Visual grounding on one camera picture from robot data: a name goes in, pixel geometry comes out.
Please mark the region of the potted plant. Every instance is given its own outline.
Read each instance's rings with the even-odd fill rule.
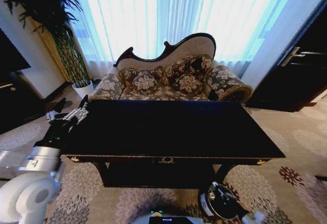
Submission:
[[[67,8],[81,10],[77,0],[4,0],[11,14],[13,7],[21,5],[24,9],[19,15],[19,20],[26,24],[26,18],[31,17],[39,23],[38,28],[47,29],[54,38],[56,48],[67,74],[73,84],[73,88],[80,97],[93,91],[91,80],[81,53],[74,43],[73,32],[69,22],[76,20],[67,11]]]

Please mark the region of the sheer curtain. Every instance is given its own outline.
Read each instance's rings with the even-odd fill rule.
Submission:
[[[215,59],[241,76],[287,0],[79,0],[83,12],[72,23],[95,78],[104,76],[129,47],[151,59],[164,41],[192,33],[216,40]]]

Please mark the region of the patterned carpet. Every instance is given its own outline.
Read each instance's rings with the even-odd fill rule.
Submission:
[[[64,111],[79,102],[71,87],[64,90],[63,96],[69,106]],[[265,212],[264,223],[327,223],[327,183],[314,177],[327,176],[327,98],[296,113],[246,110],[286,158],[262,166],[237,166],[227,175],[225,184],[245,208]],[[42,117],[2,134],[0,150],[27,153],[47,128]],[[104,188],[92,164],[76,164],[67,158],[63,161],[67,167],[61,193],[48,206],[44,223],[125,224],[152,209],[203,217],[197,206],[197,190]],[[234,219],[211,223],[241,222]]]

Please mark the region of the floral upholstery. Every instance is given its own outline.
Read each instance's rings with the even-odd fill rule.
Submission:
[[[133,80],[133,88],[142,95],[147,95],[157,89],[158,83],[148,71],[141,72]]]
[[[185,73],[172,84],[176,90],[190,96],[195,96],[202,90],[202,83],[192,74]]]
[[[132,86],[133,80],[143,71],[148,71],[158,82],[161,80],[161,66],[157,66],[150,70],[127,67],[119,71],[119,77],[124,81],[125,86]]]
[[[174,65],[168,67],[162,76],[161,84],[173,84],[178,77],[180,77],[186,72],[186,70],[188,69],[188,64],[188,59],[183,58],[178,60]]]
[[[125,86],[132,86],[133,80],[141,73],[140,70],[135,68],[125,68],[119,72],[119,77],[124,82]]]
[[[189,73],[193,74],[198,80],[202,81],[204,75],[209,71],[213,62],[208,55],[192,55],[187,57],[189,60]]]
[[[149,73],[154,77],[155,80],[160,82],[160,80],[162,78],[162,67],[157,66],[155,68],[152,68],[149,70]]]
[[[113,73],[109,73],[101,80],[89,99],[118,100],[124,88],[123,81]]]
[[[159,85],[158,88],[147,95],[142,95],[133,87],[127,86],[120,99],[122,100],[157,100],[157,101],[207,101],[208,98],[201,92],[197,96],[189,96],[174,90],[171,86]]]
[[[245,85],[225,66],[217,66],[210,70],[203,81],[217,94],[220,101],[244,103],[252,93],[252,87]]]

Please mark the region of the white planter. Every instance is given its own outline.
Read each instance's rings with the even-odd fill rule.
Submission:
[[[88,86],[82,87],[82,88],[75,88],[74,84],[72,84],[72,87],[77,92],[77,94],[83,99],[86,95],[90,95],[93,91],[93,84],[90,80],[90,84]]]

